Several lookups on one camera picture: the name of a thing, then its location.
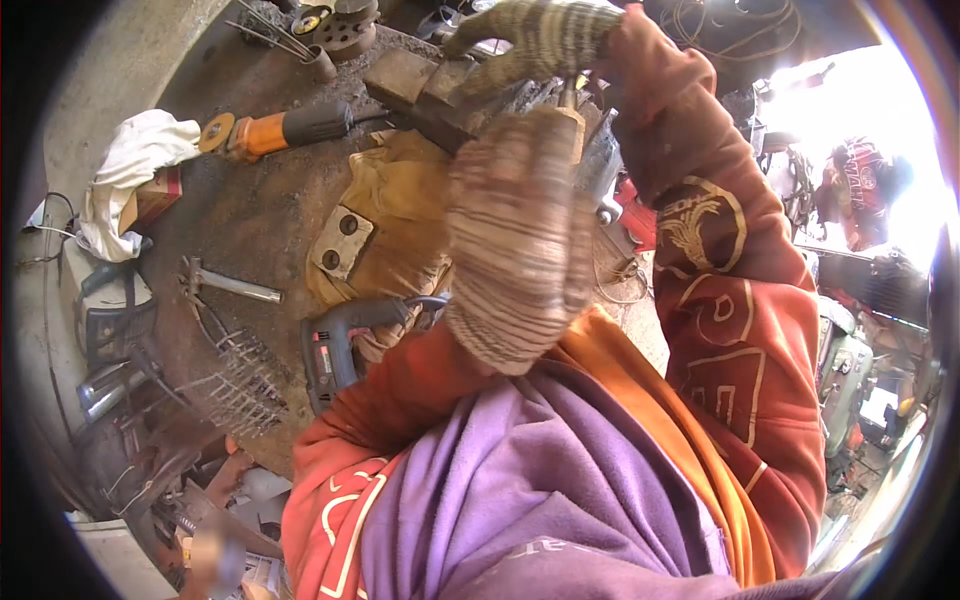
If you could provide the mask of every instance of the knit work glove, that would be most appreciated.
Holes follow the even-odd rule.
[[[458,90],[464,97],[482,96],[526,79],[576,75],[603,58],[607,31],[622,18],[623,11],[606,2],[504,0],[464,19],[444,53],[461,57],[491,37],[514,44],[474,69]]]
[[[571,183],[576,128],[554,108],[508,115],[451,165],[444,318],[464,348],[504,374],[526,373],[589,299],[594,217]]]

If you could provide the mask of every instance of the power drill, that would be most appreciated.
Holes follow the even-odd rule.
[[[372,327],[402,324],[412,308],[432,313],[446,306],[440,296],[358,298],[337,304],[320,317],[300,322],[300,351],[306,392],[314,415],[330,407],[333,396],[357,382],[351,340]]]

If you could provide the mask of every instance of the cutting disc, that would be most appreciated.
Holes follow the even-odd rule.
[[[236,118],[232,112],[218,114],[200,133],[200,152],[210,152],[227,141]]]

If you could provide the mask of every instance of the red sleeve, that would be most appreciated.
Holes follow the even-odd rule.
[[[387,350],[300,435],[281,524],[297,598],[365,597],[355,541],[396,455],[491,380],[441,321]]]
[[[798,575],[826,497],[812,277],[703,55],[678,50],[637,5],[609,44],[627,63],[629,105],[614,133],[640,198],[658,211],[666,379],[754,501],[778,576]]]

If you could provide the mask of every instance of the angle grinder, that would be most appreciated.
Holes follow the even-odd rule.
[[[381,112],[354,118],[350,105],[343,101],[325,102],[312,107],[294,108],[259,119],[239,120],[224,112],[206,124],[200,134],[200,151],[215,153],[235,162],[257,162],[261,156],[338,139],[364,121],[382,119]]]

